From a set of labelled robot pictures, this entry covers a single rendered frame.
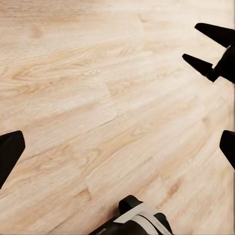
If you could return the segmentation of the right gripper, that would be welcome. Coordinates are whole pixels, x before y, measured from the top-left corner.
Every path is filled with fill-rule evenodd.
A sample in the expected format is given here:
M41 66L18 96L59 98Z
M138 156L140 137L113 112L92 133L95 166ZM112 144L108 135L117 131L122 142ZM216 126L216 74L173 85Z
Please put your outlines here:
M194 28L224 46L227 52L214 68L212 64L186 53L182 56L183 59L209 81L214 82L222 76L235 84L235 30L207 23L197 23Z

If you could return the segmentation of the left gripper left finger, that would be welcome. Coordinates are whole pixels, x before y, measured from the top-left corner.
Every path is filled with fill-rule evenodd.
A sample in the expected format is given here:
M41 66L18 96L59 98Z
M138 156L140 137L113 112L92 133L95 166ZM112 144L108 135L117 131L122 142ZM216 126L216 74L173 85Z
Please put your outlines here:
M0 136L0 188L25 150L21 130Z

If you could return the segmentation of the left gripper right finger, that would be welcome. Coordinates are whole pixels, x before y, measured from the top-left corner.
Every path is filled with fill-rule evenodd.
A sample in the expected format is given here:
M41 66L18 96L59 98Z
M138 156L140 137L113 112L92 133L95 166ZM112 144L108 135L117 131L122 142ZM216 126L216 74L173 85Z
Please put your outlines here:
M224 130L219 147L235 170L235 132Z

